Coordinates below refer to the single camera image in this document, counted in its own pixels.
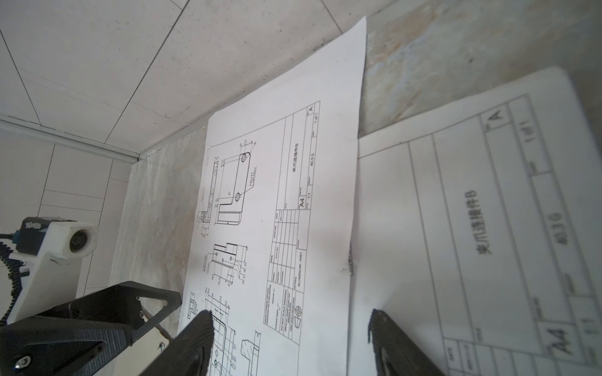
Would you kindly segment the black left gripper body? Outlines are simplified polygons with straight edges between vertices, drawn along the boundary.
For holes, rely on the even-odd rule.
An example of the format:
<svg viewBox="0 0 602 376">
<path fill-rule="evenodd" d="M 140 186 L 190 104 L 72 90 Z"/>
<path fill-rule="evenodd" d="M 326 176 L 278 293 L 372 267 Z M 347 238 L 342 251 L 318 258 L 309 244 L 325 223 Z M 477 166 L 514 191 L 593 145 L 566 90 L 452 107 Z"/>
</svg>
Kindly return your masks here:
<svg viewBox="0 0 602 376">
<path fill-rule="evenodd" d="M 182 304 L 178 291 L 134 281 L 1 329 L 3 375 L 93 375 Z"/>
</svg>

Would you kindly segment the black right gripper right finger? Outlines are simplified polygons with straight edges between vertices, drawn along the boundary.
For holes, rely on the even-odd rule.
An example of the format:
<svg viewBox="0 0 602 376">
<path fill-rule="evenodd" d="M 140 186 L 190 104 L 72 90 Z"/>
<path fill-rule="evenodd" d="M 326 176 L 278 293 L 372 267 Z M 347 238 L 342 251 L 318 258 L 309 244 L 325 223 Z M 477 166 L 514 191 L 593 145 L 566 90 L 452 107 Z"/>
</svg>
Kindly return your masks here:
<svg viewBox="0 0 602 376">
<path fill-rule="evenodd" d="M 382 310 L 373 310 L 368 324 L 368 341 L 375 354 L 378 376 L 445 374 Z"/>
</svg>

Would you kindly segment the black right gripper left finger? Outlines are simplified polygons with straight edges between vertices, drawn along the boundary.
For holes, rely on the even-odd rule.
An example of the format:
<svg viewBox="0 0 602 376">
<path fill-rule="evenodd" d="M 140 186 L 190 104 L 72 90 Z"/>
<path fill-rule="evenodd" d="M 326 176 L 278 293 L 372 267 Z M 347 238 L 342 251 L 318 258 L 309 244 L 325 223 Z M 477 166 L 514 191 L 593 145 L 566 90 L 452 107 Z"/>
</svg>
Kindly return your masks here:
<svg viewBox="0 0 602 376">
<path fill-rule="evenodd" d="M 207 375 L 214 336 L 212 312 L 200 311 L 140 376 Z"/>
</svg>

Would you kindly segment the beige cardboard folder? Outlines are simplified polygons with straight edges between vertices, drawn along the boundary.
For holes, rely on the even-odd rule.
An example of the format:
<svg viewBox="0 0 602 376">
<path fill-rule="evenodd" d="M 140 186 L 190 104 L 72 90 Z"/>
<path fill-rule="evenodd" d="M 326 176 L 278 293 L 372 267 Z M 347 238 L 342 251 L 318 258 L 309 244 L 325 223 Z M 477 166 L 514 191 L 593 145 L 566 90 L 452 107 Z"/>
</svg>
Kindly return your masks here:
<svg viewBox="0 0 602 376">
<path fill-rule="evenodd" d="M 166 350 L 169 343 L 164 330 L 151 329 L 116 358 L 113 375 L 140 375 Z"/>
</svg>

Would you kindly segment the technical drawing sheet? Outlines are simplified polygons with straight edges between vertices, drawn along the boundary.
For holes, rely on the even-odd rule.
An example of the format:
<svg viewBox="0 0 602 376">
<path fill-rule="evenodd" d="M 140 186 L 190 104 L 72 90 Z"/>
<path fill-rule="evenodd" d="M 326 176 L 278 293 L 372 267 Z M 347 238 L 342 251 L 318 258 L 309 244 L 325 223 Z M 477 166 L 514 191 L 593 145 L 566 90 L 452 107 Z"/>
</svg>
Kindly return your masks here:
<svg viewBox="0 0 602 376">
<path fill-rule="evenodd" d="M 210 375 L 344 375 L 367 22 L 209 119 L 180 328 Z"/>
<path fill-rule="evenodd" d="M 364 136 L 347 372 L 383 310 L 446 375 L 601 373 L 601 158 L 549 67 Z"/>
</svg>

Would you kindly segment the aluminium corner frame post left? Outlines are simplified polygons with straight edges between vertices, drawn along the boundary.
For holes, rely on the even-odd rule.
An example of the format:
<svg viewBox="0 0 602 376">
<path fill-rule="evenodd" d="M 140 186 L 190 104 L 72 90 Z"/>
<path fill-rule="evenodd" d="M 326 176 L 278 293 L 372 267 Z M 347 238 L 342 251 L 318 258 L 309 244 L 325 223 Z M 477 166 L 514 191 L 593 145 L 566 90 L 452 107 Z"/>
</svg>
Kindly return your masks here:
<svg viewBox="0 0 602 376">
<path fill-rule="evenodd" d="M 140 159 L 140 154 L 100 142 L 75 136 L 52 128 L 37 125 L 32 122 L 1 115 L 1 130 L 22 136 L 29 136 L 42 141 L 59 144 L 105 158 L 111 158 L 126 163 L 134 164 Z"/>
</svg>

